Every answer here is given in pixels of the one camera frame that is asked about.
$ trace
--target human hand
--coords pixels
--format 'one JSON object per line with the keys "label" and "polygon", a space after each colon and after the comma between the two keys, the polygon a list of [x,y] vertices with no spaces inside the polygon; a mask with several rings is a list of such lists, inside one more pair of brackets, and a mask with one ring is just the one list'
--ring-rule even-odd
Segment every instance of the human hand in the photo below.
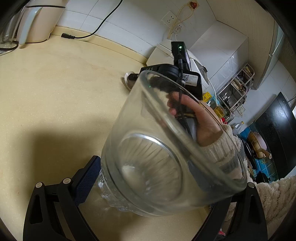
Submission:
{"label": "human hand", "polygon": [[[168,107],[170,107],[169,112],[175,116],[177,114],[177,110],[173,107],[174,103],[179,100],[179,93],[173,92],[170,94],[170,99],[167,103]],[[190,109],[192,109],[195,113],[197,119],[197,130],[196,130],[196,138],[197,143],[202,146],[208,146],[214,143],[219,137],[222,135],[222,130],[216,120],[205,110],[205,108],[215,116],[215,118],[219,121],[218,116],[215,112],[210,108],[206,103],[201,102],[203,106],[193,100],[190,96],[183,94],[181,98],[181,104],[186,105]]]}

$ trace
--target red plug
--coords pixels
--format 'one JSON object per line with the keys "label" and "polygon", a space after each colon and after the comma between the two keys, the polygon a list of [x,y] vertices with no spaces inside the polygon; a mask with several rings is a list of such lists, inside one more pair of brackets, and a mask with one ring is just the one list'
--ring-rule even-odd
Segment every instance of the red plug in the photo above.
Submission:
{"label": "red plug", "polygon": [[189,2],[190,6],[193,8],[193,9],[196,9],[197,8],[197,3],[196,2]]}

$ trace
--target metal rack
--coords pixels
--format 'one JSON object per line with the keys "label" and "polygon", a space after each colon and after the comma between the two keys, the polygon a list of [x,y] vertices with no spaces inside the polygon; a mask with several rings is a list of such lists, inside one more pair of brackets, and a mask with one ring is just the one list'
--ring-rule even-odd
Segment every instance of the metal rack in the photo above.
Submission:
{"label": "metal rack", "polygon": [[230,122],[234,118],[234,111],[245,103],[247,93],[253,84],[254,77],[253,68],[246,63],[244,67],[238,71],[232,79],[218,92],[217,98],[227,110],[225,117],[226,122]]}

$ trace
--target wall socket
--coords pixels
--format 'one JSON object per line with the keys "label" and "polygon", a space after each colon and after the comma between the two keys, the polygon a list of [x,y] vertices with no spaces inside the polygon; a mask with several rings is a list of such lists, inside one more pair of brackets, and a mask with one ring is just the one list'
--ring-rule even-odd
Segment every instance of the wall socket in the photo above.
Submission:
{"label": "wall socket", "polygon": [[[169,28],[172,27],[175,19],[177,17],[171,12],[171,11],[168,11],[168,13],[166,15],[163,16],[163,18],[161,19],[161,21],[166,25],[168,26]],[[180,23],[180,24],[177,24],[174,29],[173,29],[173,32],[175,33],[176,32],[176,29],[177,28],[180,28],[181,30],[185,28],[185,26],[183,25],[183,23]]]}

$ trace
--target silver screw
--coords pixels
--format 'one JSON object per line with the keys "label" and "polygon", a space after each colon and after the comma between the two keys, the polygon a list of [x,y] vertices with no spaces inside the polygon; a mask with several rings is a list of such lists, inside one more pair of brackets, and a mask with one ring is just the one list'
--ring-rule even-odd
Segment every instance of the silver screw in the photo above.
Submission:
{"label": "silver screw", "polygon": [[37,188],[42,187],[42,183],[37,183],[37,184],[36,184],[36,187],[37,187]]}
{"label": "silver screw", "polygon": [[248,183],[248,186],[249,186],[250,188],[254,188],[254,187],[255,187],[254,183]]}
{"label": "silver screw", "polygon": [[63,180],[63,183],[64,184],[68,184],[68,183],[70,183],[71,182],[71,179],[70,178],[65,178],[64,180]]}

